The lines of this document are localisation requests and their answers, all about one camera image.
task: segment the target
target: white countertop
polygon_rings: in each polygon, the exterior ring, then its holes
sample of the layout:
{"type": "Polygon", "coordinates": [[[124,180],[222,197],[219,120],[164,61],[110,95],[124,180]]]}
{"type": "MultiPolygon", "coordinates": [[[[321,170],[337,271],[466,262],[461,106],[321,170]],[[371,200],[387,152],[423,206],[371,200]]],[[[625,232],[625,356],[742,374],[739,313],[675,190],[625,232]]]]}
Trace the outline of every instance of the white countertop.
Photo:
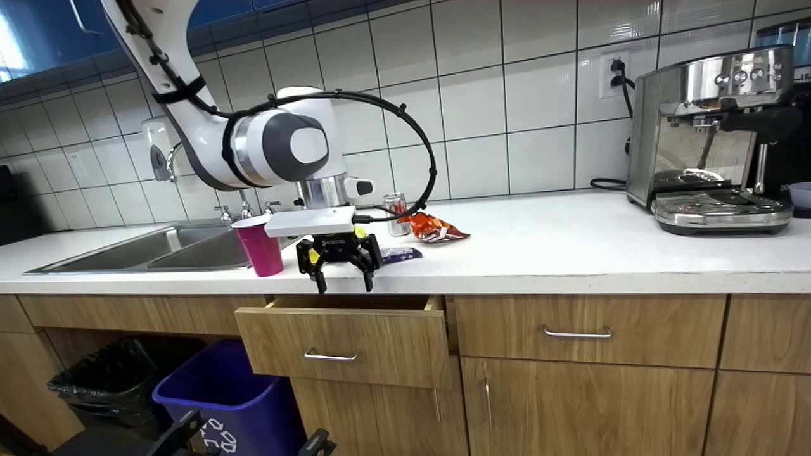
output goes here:
{"type": "MultiPolygon", "coordinates": [[[[385,267],[375,294],[811,294],[811,222],[794,218],[776,237],[672,237],[623,192],[553,192],[534,197],[435,204],[428,213],[470,232],[470,242],[418,246],[423,258],[385,267]]],[[[285,273],[26,273],[150,228],[40,237],[0,246],[0,294],[315,294],[285,273]]],[[[352,267],[325,267],[326,294],[366,294],[352,267]]]]}

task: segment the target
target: plastic cup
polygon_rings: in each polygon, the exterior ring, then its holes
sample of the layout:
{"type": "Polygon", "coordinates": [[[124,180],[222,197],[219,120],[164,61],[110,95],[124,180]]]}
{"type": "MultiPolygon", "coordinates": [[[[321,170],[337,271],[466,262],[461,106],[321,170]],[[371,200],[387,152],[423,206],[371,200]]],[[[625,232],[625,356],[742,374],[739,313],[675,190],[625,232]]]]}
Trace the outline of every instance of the plastic cup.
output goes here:
{"type": "Polygon", "coordinates": [[[264,233],[268,218],[247,218],[233,224],[235,238],[257,271],[257,276],[273,276],[285,271],[282,249],[276,238],[264,233]]]}

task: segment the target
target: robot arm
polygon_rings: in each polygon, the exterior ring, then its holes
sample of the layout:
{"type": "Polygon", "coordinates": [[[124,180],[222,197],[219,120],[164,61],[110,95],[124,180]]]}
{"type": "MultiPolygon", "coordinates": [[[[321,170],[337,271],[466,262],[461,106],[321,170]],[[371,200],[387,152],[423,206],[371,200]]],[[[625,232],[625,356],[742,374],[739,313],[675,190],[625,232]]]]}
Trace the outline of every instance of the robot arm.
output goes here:
{"type": "MultiPolygon", "coordinates": [[[[238,115],[228,121],[216,110],[188,52],[188,23],[197,0],[102,0],[121,45],[148,76],[154,100],[176,121],[196,175],[216,190],[271,189],[279,184],[337,180],[343,156],[330,100],[301,100],[285,110],[238,115]]],[[[282,90],[276,97],[319,95],[282,90]]]]}

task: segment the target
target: drawer handle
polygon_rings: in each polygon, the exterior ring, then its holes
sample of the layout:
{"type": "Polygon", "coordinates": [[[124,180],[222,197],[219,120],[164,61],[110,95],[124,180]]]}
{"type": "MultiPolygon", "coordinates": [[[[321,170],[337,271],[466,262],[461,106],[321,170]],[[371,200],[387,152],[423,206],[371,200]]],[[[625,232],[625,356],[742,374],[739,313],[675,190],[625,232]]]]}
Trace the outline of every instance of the drawer handle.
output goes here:
{"type": "Polygon", "coordinates": [[[543,327],[543,334],[549,339],[610,339],[610,327],[603,327],[601,332],[558,332],[558,330],[543,327]]]}
{"type": "Polygon", "coordinates": [[[307,349],[305,361],[319,361],[319,362],[357,362],[357,353],[352,356],[335,356],[335,353],[316,353],[316,349],[307,349]]]}

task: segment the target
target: stainless steel coffee machine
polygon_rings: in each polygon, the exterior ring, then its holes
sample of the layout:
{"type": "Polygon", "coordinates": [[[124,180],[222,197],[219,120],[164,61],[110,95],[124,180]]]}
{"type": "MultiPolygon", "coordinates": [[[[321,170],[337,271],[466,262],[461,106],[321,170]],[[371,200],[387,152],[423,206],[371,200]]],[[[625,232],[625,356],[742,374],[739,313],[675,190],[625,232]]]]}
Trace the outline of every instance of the stainless steel coffee machine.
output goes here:
{"type": "Polygon", "coordinates": [[[785,101],[790,90],[790,45],[707,57],[642,76],[632,204],[679,233],[785,228],[790,206],[764,197],[764,177],[769,149],[800,121],[785,101]]]}

